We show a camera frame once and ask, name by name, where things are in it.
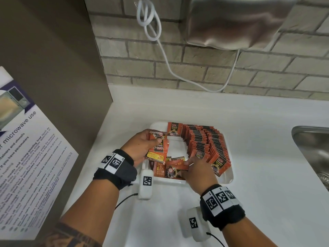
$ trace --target white paper poster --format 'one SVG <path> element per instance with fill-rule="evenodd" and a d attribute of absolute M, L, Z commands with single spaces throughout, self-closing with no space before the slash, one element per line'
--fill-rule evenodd
<path fill-rule="evenodd" d="M 0 239 L 33 240 L 78 153 L 2 67 L 0 86 Z"/>

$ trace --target person's left hand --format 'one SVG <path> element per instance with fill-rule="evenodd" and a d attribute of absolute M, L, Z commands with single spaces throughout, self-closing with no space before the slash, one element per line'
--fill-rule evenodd
<path fill-rule="evenodd" d="M 149 131 L 156 130 L 145 129 L 142 132 L 136 133 L 121 147 L 121 150 L 125 151 L 134 160 L 135 167 L 146 159 L 145 155 L 150 148 L 159 145 L 162 141 L 160 138 L 150 140 Z"/>

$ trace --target person's left arm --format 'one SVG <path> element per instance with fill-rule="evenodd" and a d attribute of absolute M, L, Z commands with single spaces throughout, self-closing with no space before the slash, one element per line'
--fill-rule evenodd
<path fill-rule="evenodd" d="M 148 149 L 161 142 L 161 139 L 149 140 L 148 132 L 149 130 L 146 129 L 137 133 L 121 147 L 121 150 L 130 156 L 135 167 L 143 162 Z M 118 197 L 117 184 L 115 185 L 107 179 L 93 180 L 39 246 L 101 246 L 108 231 Z"/>

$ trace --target black cable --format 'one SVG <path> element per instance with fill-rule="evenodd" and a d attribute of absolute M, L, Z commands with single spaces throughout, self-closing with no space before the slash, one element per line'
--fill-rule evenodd
<path fill-rule="evenodd" d="M 122 204 L 123 202 L 125 202 L 125 201 L 126 201 L 127 199 L 129 199 L 130 197 L 132 197 L 132 196 L 137 196 L 137 195 L 138 195 L 138 193 L 134 193 L 134 194 L 132 194 L 132 195 L 129 195 L 129 196 L 126 197 L 124 200 L 122 200 L 122 201 L 121 201 L 121 202 L 115 207 L 115 209 L 118 208 L 120 204 Z"/>
<path fill-rule="evenodd" d="M 216 238 L 217 241 L 219 241 L 223 245 L 223 247 L 225 247 L 225 245 L 217 237 L 215 237 L 213 234 L 211 234 L 210 232 L 206 232 L 206 234 L 207 235 L 210 235 L 210 236 L 213 236 L 214 238 Z"/>

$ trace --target person's right arm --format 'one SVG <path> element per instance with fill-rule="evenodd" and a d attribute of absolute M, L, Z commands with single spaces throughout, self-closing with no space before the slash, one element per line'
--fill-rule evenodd
<path fill-rule="evenodd" d="M 185 165 L 189 166 L 188 171 L 180 171 L 179 174 L 200 196 L 209 187 L 218 184 L 209 163 L 193 157 Z M 229 247 L 277 247 L 247 217 L 237 223 L 227 224 L 222 232 Z"/>

